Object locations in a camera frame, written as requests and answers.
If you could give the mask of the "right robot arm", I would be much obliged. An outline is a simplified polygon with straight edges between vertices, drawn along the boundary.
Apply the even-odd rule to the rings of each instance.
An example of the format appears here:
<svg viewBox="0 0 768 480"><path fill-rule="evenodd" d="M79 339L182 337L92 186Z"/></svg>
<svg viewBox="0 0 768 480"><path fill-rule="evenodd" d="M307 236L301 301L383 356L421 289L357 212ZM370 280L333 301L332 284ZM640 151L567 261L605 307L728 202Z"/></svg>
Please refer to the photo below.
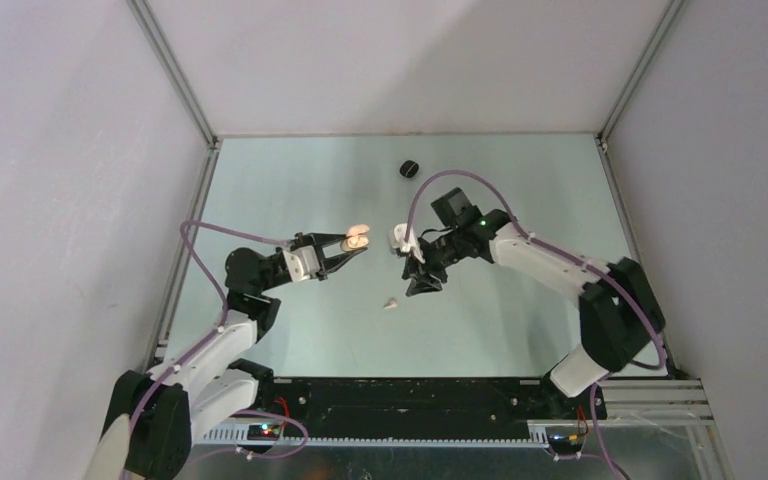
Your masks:
<svg viewBox="0 0 768 480"><path fill-rule="evenodd" d="M406 223L389 234L391 249L404 258L406 294L439 292L449 267L465 259L527 274L558 293L579 312L580 342L547 373L541 392L545 411L566 418L582 403L581 393L634 363L653 345L657 369L666 362L660 342L665 319L642 266L627 257L611 263L572 255L518 230L512 217L495 209L483 213L459 188L435 200L442 223L431 241Z"/></svg>

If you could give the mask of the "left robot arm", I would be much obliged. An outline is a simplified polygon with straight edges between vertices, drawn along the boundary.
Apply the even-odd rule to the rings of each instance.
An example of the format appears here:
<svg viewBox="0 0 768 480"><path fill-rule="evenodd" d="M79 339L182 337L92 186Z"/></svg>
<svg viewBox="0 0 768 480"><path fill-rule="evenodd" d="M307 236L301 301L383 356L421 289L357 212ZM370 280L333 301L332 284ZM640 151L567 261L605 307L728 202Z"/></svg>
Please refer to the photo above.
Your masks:
<svg viewBox="0 0 768 480"><path fill-rule="evenodd" d="M273 417L276 390L270 368L242 359L275 323L281 302L267 291L324 281L366 251L369 228L342 234L298 233L289 240L261 238L265 255L250 248L231 251L225 281L209 280L220 299L218 319L185 350L145 372L125 371L116 381L103 432L87 479L173 479L190 459L194 444L227 418Z"/></svg>

